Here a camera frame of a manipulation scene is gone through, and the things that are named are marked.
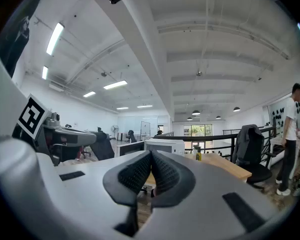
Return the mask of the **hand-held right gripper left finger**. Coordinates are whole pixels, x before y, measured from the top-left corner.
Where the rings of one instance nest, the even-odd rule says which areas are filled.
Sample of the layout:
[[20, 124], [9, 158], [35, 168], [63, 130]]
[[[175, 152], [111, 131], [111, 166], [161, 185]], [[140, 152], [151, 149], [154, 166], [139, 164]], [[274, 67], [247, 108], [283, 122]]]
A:
[[131, 204], [119, 204], [103, 185], [112, 167], [145, 157], [55, 168], [27, 143], [0, 137], [0, 194], [17, 222], [39, 240], [149, 240], [153, 229], [138, 224], [136, 195]]

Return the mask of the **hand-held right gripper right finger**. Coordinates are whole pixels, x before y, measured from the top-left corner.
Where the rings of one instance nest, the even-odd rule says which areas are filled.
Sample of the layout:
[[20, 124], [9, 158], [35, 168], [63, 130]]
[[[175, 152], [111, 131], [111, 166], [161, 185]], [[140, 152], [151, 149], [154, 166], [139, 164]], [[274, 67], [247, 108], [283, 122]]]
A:
[[[196, 183], [192, 192], [174, 207], [154, 208], [137, 232], [139, 240], [272, 240], [276, 239], [291, 209], [279, 211], [260, 191], [224, 169], [201, 161], [162, 152], [190, 169]], [[259, 226], [248, 231], [224, 200], [224, 195], [238, 194], [260, 218]]]

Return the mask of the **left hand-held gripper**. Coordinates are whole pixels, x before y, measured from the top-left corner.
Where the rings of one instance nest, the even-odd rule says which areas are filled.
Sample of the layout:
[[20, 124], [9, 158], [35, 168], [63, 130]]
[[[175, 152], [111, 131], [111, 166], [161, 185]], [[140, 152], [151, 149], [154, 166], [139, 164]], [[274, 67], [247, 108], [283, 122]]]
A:
[[12, 137], [28, 143], [36, 152], [44, 153], [57, 166], [61, 161], [74, 160], [90, 147], [99, 161], [114, 157], [109, 136], [103, 131], [77, 131], [60, 127], [60, 117], [48, 110], [33, 94], [12, 133]]

